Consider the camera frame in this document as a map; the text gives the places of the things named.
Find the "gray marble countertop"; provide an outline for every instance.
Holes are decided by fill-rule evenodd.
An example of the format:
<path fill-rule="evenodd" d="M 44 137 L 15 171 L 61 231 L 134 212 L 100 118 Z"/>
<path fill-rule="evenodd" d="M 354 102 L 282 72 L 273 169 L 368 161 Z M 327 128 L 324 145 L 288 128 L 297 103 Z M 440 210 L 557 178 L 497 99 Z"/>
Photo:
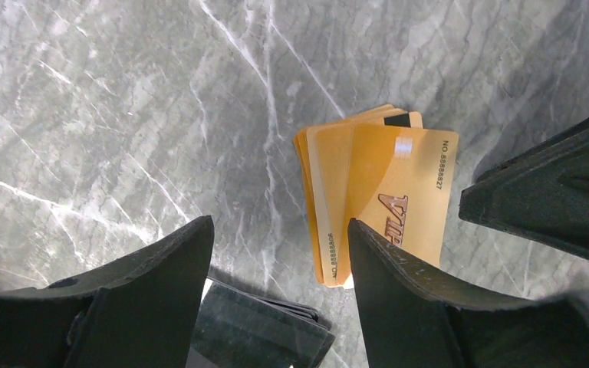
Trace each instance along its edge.
<path fill-rule="evenodd" d="M 353 291 L 314 280 L 291 138 L 384 103 L 460 134 L 442 269 L 589 288 L 589 261 L 457 218 L 476 173 L 589 116 L 589 1 L 1 0 L 0 290 L 211 214 L 214 272 L 318 308 L 323 366 L 366 367 Z"/>

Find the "card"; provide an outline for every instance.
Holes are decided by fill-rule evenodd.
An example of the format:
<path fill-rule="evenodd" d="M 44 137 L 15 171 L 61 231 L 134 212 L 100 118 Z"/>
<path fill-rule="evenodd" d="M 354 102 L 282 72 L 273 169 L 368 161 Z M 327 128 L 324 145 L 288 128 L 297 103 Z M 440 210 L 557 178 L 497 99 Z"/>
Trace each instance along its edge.
<path fill-rule="evenodd" d="M 393 109 L 392 105 L 383 105 L 376 109 L 372 109 L 366 111 L 364 113 L 358 114 L 356 116 L 347 118 L 345 120 L 339 120 L 330 124 L 342 124 L 352 120 L 358 120 L 361 118 L 369 117 L 372 114 L 387 111 Z M 322 267 L 321 267 L 321 258 L 319 252 L 319 244 L 318 244 L 318 231 L 317 231 L 317 219 L 314 212 L 314 202 L 313 202 L 313 195 L 311 189 L 311 175 L 309 169 L 309 156 L 308 156 L 308 141 L 306 139 L 306 130 L 309 128 L 304 128 L 299 131 L 299 133 L 294 137 L 294 147 L 297 151 L 299 156 L 299 161 L 301 162 L 301 174 L 302 179 L 304 182 L 304 194 L 306 197 L 306 207 L 308 209 L 308 222 L 310 227 L 311 233 L 311 244 L 313 248 L 313 261 L 315 267 L 315 277 L 320 284 L 324 283 L 323 275 L 322 275 Z"/>
<path fill-rule="evenodd" d="M 458 139 L 442 130 L 353 128 L 338 284 L 350 277 L 346 228 L 352 218 L 439 267 Z"/>
<path fill-rule="evenodd" d="M 341 286 L 337 281 L 337 266 L 341 248 L 344 201 L 349 176 L 351 138 L 357 124 L 422 127 L 420 113 L 404 113 L 392 109 L 361 120 L 341 125 L 313 126 L 307 131 L 311 186 L 317 219 L 318 243 L 324 284 Z"/>

